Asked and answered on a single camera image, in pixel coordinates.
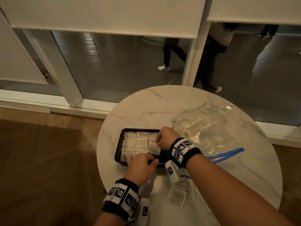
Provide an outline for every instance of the person's left hand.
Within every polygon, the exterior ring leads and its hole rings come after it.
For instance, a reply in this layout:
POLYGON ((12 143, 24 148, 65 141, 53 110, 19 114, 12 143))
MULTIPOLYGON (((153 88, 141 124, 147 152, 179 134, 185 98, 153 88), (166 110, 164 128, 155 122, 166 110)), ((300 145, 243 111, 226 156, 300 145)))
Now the person's left hand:
POLYGON ((154 169, 159 163, 158 159, 155 159, 151 154, 141 153, 127 159, 128 169, 123 178, 130 180, 139 187, 149 180, 154 169))

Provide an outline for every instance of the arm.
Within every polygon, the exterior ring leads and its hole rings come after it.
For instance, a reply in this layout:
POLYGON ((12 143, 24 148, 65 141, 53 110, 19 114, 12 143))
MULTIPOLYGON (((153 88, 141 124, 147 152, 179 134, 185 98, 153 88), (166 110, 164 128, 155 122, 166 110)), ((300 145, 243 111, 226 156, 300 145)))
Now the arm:
MULTIPOLYGON (((177 138, 173 128, 163 127, 156 142, 169 150, 177 138)), ((221 225, 293 225, 259 194, 202 154, 188 159, 186 169, 221 225)))
MULTIPOLYGON (((140 188, 145 182, 149 180, 154 169, 158 165, 159 160, 155 159, 151 154, 139 154, 127 160, 128 169, 123 178, 134 183, 135 186, 140 188)), ((126 221, 117 214, 104 211, 108 208, 103 208, 103 213, 96 220, 94 226, 125 226, 126 221)))

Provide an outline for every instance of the clear plastic bag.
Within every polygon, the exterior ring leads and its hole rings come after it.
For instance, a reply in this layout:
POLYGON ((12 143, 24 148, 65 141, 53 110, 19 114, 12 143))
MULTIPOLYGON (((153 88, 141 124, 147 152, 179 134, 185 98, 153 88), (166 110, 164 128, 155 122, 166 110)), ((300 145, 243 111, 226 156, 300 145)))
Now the clear plastic bag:
POLYGON ((223 122, 224 118, 220 114, 209 115, 206 111, 194 109, 175 119, 174 129, 180 136, 193 141, 208 157, 241 148, 223 128, 223 122))

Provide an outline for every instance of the white sneaker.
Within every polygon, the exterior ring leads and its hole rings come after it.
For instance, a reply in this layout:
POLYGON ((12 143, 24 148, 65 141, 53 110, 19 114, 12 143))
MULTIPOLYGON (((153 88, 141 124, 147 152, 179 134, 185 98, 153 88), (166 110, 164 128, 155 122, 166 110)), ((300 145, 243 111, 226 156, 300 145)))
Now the white sneaker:
POLYGON ((169 67, 166 67, 165 65, 161 66, 161 67, 158 67, 158 70, 159 71, 166 71, 166 72, 169 72, 170 71, 170 68, 169 67))
POLYGON ((220 86, 218 86, 218 87, 216 88, 216 91, 215 91, 214 93, 217 94, 217 93, 219 93, 221 90, 222 90, 222 88, 221 88, 220 86))

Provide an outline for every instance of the beige shirt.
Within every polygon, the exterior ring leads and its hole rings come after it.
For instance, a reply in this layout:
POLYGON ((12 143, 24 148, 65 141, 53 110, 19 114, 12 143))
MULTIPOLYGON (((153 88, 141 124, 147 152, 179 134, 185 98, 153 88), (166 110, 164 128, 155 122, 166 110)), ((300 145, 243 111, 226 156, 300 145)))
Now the beige shirt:
POLYGON ((233 38, 235 30, 226 29, 224 23, 211 23, 209 36, 215 39, 220 45, 228 46, 233 38))

